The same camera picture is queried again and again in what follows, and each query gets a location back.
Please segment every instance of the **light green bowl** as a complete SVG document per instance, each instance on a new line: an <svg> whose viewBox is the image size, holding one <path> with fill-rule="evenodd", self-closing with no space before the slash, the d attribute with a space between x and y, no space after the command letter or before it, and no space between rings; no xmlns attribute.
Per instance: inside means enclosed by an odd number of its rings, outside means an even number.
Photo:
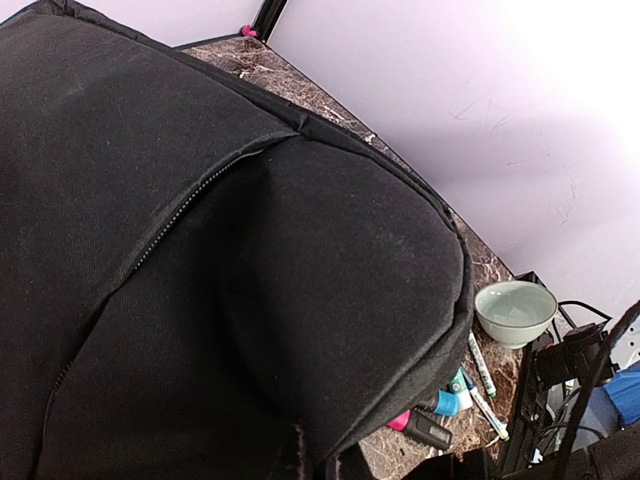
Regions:
<svg viewBox="0 0 640 480"><path fill-rule="evenodd" d="M507 348L522 348L544 332L558 311L558 301L544 287L513 280L489 285L476 294L482 328Z"/></svg>

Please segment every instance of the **pink object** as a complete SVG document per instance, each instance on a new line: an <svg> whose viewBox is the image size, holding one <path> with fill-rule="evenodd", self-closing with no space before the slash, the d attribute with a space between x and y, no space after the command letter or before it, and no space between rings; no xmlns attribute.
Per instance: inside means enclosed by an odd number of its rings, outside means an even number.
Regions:
<svg viewBox="0 0 640 480"><path fill-rule="evenodd" d="M392 421L390 421L387 426L393 430L396 430L398 432L402 432L405 427L407 426L407 423L409 423L409 419L411 418L411 411L407 410L406 412L404 412L402 415L400 415L399 417L393 419Z"/></svg>
<svg viewBox="0 0 640 480"><path fill-rule="evenodd" d="M253 30L251 28L251 25L245 25L244 27L242 27L241 32L242 32L242 35L244 35L245 37L257 37L258 36L258 32Z"/></svg>

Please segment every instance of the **pen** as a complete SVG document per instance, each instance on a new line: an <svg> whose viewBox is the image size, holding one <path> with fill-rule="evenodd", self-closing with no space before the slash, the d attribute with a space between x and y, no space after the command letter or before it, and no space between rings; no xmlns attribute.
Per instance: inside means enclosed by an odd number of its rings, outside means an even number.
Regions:
<svg viewBox="0 0 640 480"><path fill-rule="evenodd" d="M473 399L476 401L476 403L478 404L478 408L484 414L486 419L489 420L489 423L496 431L498 436L502 440L507 442L509 440L509 432L507 432L507 427L505 427L505 425L500 420L498 420L498 417L496 417L496 414L493 413L493 410L491 410L489 404L484 401L484 398L482 398L482 395L480 395L480 392L478 392L478 387L476 387L476 384L473 383L473 380L471 379L467 371L463 367L460 368L462 369L464 380L465 382L467 382L467 388L469 389L471 397L473 397Z"/></svg>
<svg viewBox="0 0 640 480"><path fill-rule="evenodd" d="M484 383L487 395L489 395L489 398L496 398L498 393L496 386L493 383L493 379L491 378L491 374L489 373L489 369L487 368L487 364L484 361L484 357L480 351L480 346L478 345L478 341L476 340L476 336L473 332L469 332L469 349L471 350L471 355L478 366L478 371L480 372L480 377L482 378L482 383Z"/></svg>

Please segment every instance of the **brown marble surface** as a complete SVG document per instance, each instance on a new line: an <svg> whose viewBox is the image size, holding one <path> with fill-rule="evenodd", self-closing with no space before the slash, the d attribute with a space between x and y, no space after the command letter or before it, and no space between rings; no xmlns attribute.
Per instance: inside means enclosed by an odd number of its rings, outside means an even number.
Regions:
<svg viewBox="0 0 640 480"><path fill-rule="evenodd" d="M186 52L353 131L404 168L408 168L375 133L262 43L251 38L233 38L194 47ZM513 278L505 265L473 230L457 215L455 218L471 252L476 289ZM506 422L515 396L521 352L507 350L498 345L479 328L477 322L474 330L498 390L493 409L497 416ZM468 352L464 358L464 364L478 381L478 388L482 389L479 375ZM464 452L485 446L496 437L495 432L475 405L455 418L441 417L439 421L454 434L454 443L451 448L453 452ZM361 447L373 474L376 478L385 480L400 479L425 458L439 454L435 449L417 445L386 427L365 438L361 442ZM500 447L500 442L495 443L491 447L491 453L497 456Z"/></svg>

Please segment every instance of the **white wall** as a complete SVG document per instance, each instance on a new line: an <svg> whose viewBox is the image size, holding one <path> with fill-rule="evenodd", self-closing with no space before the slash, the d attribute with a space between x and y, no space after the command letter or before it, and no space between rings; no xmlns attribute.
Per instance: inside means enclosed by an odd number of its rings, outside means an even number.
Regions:
<svg viewBox="0 0 640 480"><path fill-rule="evenodd" d="M0 0L0 21L32 2ZM238 33L262 0L83 0L80 3L171 46Z"/></svg>
<svg viewBox="0 0 640 480"><path fill-rule="evenodd" d="M269 44L514 272L620 315L640 297L639 13L635 1L291 0Z"/></svg>

